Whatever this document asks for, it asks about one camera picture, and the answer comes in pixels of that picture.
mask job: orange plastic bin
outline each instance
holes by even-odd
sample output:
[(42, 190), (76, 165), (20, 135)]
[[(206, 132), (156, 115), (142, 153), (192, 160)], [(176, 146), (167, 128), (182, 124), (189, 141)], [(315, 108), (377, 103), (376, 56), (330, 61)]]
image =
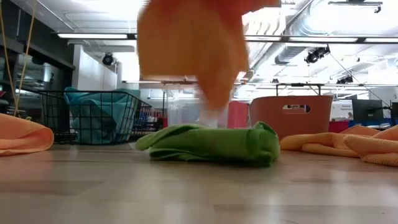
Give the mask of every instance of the orange plastic bin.
[(294, 134), (328, 132), (332, 96), (267, 96), (250, 105), (252, 124), (262, 121), (279, 139)]

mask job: blue cloth in basket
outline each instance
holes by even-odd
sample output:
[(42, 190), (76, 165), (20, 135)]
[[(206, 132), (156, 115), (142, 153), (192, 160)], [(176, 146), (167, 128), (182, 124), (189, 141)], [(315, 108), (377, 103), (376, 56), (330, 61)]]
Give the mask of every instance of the blue cloth in basket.
[(65, 101), (72, 114), (70, 125), (76, 132), (77, 143), (109, 144), (127, 141), (134, 113), (140, 103), (140, 94), (139, 90), (128, 89), (90, 93), (66, 88)]

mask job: ceiling light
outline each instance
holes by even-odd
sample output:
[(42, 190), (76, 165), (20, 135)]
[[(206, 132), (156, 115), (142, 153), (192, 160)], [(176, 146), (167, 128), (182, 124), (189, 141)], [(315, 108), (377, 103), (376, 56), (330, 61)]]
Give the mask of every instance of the ceiling light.
[(128, 39), (127, 34), (58, 34), (65, 39)]
[(324, 86), (334, 86), (334, 87), (343, 87), (343, 86), (351, 86), (351, 87), (398, 87), (398, 85), (384, 85), (384, 84), (324, 84)]
[(280, 41), (280, 37), (272, 37), (272, 36), (261, 36), (261, 35), (245, 35), (245, 40), (247, 42), (278, 42)]
[(334, 42), (356, 42), (358, 38), (355, 37), (290, 37), (290, 41), (297, 42), (321, 42), (321, 43), (334, 43)]
[(385, 42), (385, 43), (398, 43), (398, 37), (375, 37), (375, 38), (366, 38), (365, 43), (367, 42), (372, 42), (372, 43), (381, 43), (381, 42)]
[(337, 79), (336, 84), (349, 84), (349, 83), (353, 83), (353, 82), (354, 82), (353, 77), (351, 75), (348, 75), (346, 77)]
[(286, 47), (327, 47), (327, 44), (314, 44), (314, 43), (286, 43)]
[(307, 64), (315, 63), (318, 60), (322, 59), (326, 55), (330, 54), (329, 46), (327, 47), (318, 47), (315, 50), (309, 51), (308, 55), (305, 57), (304, 61)]

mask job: fluorescent light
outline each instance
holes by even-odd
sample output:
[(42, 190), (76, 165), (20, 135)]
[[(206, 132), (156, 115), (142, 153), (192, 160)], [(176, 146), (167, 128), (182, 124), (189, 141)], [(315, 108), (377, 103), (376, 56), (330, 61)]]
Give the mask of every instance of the fluorescent light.
[(381, 42), (385, 42), (385, 43), (398, 43), (398, 38), (366, 38), (365, 43), (366, 42), (373, 42), (373, 43), (381, 43)]
[(128, 39), (127, 34), (58, 34), (65, 39)]
[(356, 42), (355, 37), (290, 37), (289, 41), (297, 42)]
[(286, 47), (327, 47), (327, 44), (314, 44), (314, 43), (286, 43)]
[(124, 83), (160, 84), (161, 81), (123, 81)]
[(324, 86), (335, 86), (335, 87), (398, 87), (398, 85), (385, 85), (385, 84), (324, 84)]
[(261, 35), (245, 35), (244, 36), (245, 41), (248, 42), (277, 42), (280, 41), (280, 37), (278, 36), (261, 36)]

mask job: red fabric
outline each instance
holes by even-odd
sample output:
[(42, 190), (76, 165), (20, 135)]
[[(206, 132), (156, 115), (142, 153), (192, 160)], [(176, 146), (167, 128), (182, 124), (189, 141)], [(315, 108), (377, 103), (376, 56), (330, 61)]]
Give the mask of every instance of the red fabric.
[(246, 128), (248, 125), (249, 105), (233, 101), (228, 106), (228, 128)]
[(340, 133), (349, 128), (349, 121), (330, 121), (329, 122), (329, 132)]

